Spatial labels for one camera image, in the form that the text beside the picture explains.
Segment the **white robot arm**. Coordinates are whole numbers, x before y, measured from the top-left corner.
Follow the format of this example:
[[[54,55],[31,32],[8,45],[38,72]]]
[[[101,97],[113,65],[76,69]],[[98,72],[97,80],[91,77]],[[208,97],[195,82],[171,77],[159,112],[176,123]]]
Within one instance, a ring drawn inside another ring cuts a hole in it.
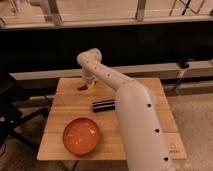
[[[97,48],[77,56],[86,84],[98,77],[115,90],[115,110],[129,171],[176,171],[157,116],[154,92],[101,60]]]

